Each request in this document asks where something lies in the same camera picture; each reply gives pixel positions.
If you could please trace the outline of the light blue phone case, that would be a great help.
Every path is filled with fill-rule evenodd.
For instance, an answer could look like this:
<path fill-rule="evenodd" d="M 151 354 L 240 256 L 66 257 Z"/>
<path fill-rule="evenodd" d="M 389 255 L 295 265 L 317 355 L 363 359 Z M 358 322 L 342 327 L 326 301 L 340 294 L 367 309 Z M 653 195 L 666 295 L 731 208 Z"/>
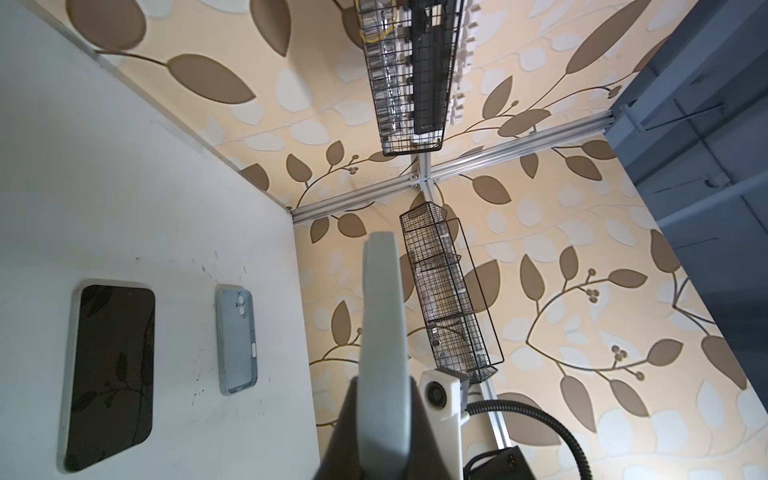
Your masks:
<path fill-rule="evenodd" d="M 215 317 L 220 390 L 232 396 L 258 380 L 253 299 L 241 286 L 218 285 Z"/>

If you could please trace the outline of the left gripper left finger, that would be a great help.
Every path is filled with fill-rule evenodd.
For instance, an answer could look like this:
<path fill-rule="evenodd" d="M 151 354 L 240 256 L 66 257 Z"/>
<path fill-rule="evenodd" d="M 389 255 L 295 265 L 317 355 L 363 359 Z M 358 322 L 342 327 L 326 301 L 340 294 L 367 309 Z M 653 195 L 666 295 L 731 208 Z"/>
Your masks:
<path fill-rule="evenodd" d="M 374 479 L 375 401 L 355 377 L 315 479 Z"/>

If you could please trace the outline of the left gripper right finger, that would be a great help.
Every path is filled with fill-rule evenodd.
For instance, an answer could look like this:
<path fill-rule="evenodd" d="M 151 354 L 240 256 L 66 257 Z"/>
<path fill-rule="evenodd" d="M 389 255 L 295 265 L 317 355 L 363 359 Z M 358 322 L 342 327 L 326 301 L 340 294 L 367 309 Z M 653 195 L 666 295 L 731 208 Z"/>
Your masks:
<path fill-rule="evenodd" d="M 410 451 L 406 468 L 405 479 L 452 479 L 452 471 L 445 465 L 439 444 L 435 438 L 430 424 L 430 415 L 436 414 L 437 420 L 446 412 L 450 412 L 449 404 L 445 403 L 443 409 L 437 408 L 429 401 L 424 400 L 424 391 L 428 385 L 436 382 L 444 390 L 445 397 L 449 396 L 452 376 L 423 376 L 422 384 L 418 385 L 414 378 L 411 382 L 411 426 L 410 426 Z"/>

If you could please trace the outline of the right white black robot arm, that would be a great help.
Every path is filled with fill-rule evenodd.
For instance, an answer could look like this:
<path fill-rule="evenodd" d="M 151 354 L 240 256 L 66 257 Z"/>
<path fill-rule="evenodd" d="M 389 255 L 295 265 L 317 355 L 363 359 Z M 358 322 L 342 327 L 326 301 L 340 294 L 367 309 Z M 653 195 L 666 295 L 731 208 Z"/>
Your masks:
<path fill-rule="evenodd" d="M 580 479 L 593 479 L 586 449 L 559 420 L 522 394 L 504 394 L 497 399 L 476 399 L 466 408 L 472 416 L 500 413 L 509 440 L 520 447 L 563 446 L 575 462 Z"/>

